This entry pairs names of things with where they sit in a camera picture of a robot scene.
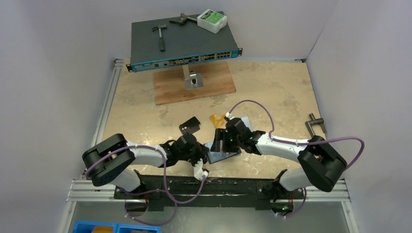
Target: gray wall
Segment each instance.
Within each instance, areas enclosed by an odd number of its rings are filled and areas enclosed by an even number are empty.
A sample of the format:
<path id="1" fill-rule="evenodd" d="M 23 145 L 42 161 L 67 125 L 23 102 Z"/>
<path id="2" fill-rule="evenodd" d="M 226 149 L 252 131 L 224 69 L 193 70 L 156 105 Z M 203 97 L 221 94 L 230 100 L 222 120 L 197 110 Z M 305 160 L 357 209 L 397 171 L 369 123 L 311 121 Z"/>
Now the gray wall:
<path id="1" fill-rule="evenodd" d="M 340 0 L 308 58 L 328 137 L 366 147 L 347 183 L 362 233 L 411 232 L 412 1 Z M 358 143 L 335 145 L 347 160 Z"/>
<path id="2" fill-rule="evenodd" d="M 82 2 L 1 1 L 1 232 L 57 232 L 111 62 Z"/>
<path id="3" fill-rule="evenodd" d="M 224 11 L 243 58 L 302 59 L 320 35 L 338 0 L 84 0 L 114 57 L 130 56 L 131 23 Z"/>

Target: beige floor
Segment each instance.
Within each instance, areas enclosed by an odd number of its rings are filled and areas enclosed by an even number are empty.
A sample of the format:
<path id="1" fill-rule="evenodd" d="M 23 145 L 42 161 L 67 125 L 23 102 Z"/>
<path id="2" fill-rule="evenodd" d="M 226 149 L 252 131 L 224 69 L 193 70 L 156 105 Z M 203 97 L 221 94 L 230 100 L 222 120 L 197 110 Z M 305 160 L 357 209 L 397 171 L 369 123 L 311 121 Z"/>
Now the beige floor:
<path id="1" fill-rule="evenodd" d="M 275 121 L 274 135 L 305 139 L 309 133 L 304 122 L 309 113 L 319 117 L 306 64 L 275 62 L 229 61 L 237 92 L 184 102 L 155 105 L 153 71 L 128 73 L 122 70 L 110 110 L 103 138 L 122 133 L 135 143 L 157 145 L 181 136 L 178 126 L 196 116 L 201 122 L 200 131 L 194 135 L 201 143 L 213 140 L 214 127 L 209 116 L 226 113 L 235 103 L 252 99 L 262 103 Z M 233 112 L 234 116 L 249 116 L 255 130 L 269 131 L 266 113 L 253 103 L 243 103 Z M 319 126 L 314 127 L 324 136 Z M 161 168 L 131 166 L 142 174 L 160 175 Z M 241 155 L 206 164 L 210 177 L 274 178 L 283 169 L 293 169 L 299 164 L 275 156 L 259 156 L 243 152 Z M 169 175 L 192 176 L 192 166 L 179 161 L 167 169 Z"/>

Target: orange object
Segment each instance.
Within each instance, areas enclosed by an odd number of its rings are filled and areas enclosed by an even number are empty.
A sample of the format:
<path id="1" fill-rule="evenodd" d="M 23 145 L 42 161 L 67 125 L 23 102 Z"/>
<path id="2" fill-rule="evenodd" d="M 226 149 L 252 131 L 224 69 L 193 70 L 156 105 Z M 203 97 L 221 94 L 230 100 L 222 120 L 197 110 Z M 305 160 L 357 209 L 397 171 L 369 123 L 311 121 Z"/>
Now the orange object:
<path id="1" fill-rule="evenodd" d="M 113 227 L 101 227 L 97 226 L 91 233 L 113 233 Z"/>
<path id="2" fill-rule="evenodd" d="M 216 129 L 224 128 L 226 124 L 226 120 L 224 119 L 224 116 L 220 115 L 219 113 L 209 116 L 209 119 L 212 121 Z"/>

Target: green and white device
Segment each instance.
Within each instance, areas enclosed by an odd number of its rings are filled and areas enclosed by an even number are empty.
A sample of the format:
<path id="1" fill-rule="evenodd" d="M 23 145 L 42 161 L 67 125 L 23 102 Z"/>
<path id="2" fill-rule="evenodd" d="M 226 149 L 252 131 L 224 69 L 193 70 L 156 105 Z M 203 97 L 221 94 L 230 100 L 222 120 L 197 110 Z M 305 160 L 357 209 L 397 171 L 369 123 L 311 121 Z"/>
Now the green and white device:
<path id="1" fill-rule="evenodd" d="M 207 10 L 197 17 L 197 26 L 213 33 L 218 33 L 227 24 L 227 16 Z"/>

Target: metal stand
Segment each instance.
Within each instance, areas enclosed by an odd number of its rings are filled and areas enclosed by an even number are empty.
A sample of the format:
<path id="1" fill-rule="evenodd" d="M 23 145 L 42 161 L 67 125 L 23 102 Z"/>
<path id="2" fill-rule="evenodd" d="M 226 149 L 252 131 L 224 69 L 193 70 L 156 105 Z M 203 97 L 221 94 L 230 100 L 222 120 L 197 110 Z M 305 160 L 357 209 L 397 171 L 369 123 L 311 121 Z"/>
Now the metal stand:
<path id="1" fill-rule="evenodd" d="M 203 87 L 203 77 L 201 74 L 196 74 L 194 71 L 189 71 L 189 65 L 183 65 L 183 76 L 185 80 L 186 89 L 195 89 Z"/>

